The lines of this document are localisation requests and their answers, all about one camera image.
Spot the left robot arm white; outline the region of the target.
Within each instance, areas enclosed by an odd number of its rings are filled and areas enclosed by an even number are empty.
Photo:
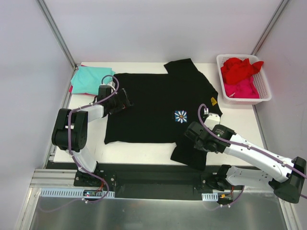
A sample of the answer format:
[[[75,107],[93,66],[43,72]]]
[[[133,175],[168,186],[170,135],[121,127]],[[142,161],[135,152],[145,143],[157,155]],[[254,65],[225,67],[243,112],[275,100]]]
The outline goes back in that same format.
[[[78,170],[86,173],[84,179],[90,186],[99,185],[102,176],[96,171],[97,161],[86,146],[88,123],[115,115],[132,105],[124,88],[100,85],[92,103],[77,109],[59,110],[51,136],[52,144],[73,158]]]

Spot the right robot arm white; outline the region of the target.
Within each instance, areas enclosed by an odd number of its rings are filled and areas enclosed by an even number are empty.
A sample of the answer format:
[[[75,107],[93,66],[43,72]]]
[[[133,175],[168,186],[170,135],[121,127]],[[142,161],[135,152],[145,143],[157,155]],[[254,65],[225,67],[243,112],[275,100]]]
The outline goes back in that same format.
[[[200,123],[192,122],[184,134],[197,150],[224,153],[254,166],[254,169],[244,169],[223,164],[215,175],[206,180],[211,188],[219,191],[231,185],[267,188],[278,198],[292,204],[297,204],[302,198],[307,178],[305,159],[291,159],[259,148],[223,125],[215,125],[213,130],[209,130]]]

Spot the black t-shirt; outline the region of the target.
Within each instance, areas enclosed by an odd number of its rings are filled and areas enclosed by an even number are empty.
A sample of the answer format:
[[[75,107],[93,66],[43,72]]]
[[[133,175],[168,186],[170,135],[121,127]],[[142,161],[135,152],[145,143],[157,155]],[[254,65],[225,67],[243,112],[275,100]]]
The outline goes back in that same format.
[[[108,117],[104,142],[175,143],[171,160],[203,171],[207,154],[184,133],[198,121],[201,104],[222,115],[218,92],[191,59],[171,61],[165,69],[165,74],[115,75],[133,105]]]

